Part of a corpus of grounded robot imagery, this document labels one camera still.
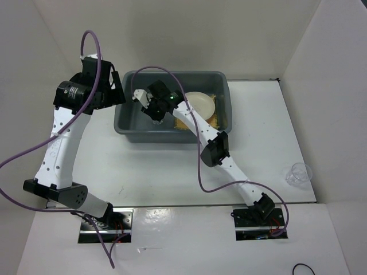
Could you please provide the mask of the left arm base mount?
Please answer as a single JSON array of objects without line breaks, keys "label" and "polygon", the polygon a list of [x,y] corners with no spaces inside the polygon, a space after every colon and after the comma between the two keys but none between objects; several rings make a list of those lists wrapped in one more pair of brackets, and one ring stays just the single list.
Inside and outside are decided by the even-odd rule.
[{"label": "left arm base mount", "polygon": [[[105,243],[113,243],[114,241],[117,241],[117,243],[130,243],[134,209],[117,207],[114,208],[114,213],[118,216],[117,221],[112,221],[109,225],[103,224],[92,217],[101,235],[101,239]],[[97,231],[86,217],[81,218],[77,242],[80,244],[100,242]]]}]

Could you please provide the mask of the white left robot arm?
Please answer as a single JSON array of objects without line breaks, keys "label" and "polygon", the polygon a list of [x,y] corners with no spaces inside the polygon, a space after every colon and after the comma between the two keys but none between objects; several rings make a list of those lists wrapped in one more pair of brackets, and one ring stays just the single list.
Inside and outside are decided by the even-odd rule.
[{"label": "white left robot arm", "polygon": [[51,137],[40,169],[23,190],[93,217],[101,229],[119,226],[124,216],[113,205],[73,181],[73,167],[83,132],[93,111],[125,103],[119,73],[97,56],[82,59],[82,71],[56,89]]}]

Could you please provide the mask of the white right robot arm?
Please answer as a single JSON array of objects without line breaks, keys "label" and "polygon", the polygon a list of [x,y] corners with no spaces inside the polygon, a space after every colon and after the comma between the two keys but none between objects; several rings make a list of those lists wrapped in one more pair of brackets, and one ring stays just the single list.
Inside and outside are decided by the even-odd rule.
[{"label": "white right robot arm", "polygon": [[274,201],[255,185],[248,183],[248,177],[235,163],[229,152],[229,139],[225,131],[215,129],[208,119],[201,116],[202,108],[196,106],[191,93],[170,91],[160,80],[149,85],[147,90],[136,89],[132,99],[142,105],[142,112],[153,120],[160,121],[166,113],[181,121],[197,137],[198,164],[215,168],[226,175],[230,182],[220,187],[205,189],[198,168],[199,186],[205,193],[214,193],[234,186],[249,208],[251,219],[257,225],[264,225],[271,219],[275,209]]}]

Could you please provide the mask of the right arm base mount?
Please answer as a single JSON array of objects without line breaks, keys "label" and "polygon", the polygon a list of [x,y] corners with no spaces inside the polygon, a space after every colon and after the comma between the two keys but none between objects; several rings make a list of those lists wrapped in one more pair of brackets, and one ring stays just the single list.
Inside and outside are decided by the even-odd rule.
[{"label": "right arm base mount", "polygon": [[284,231],[279,236],[272,235],[272,233],[281,231],[285,225],[283,212],[280,207],[276,207],[270,216],[260,224],[255,222],[247,207],[234,207],[231,212],[231,217],[234,221],[237,241],[288,238],[287,231]]}]

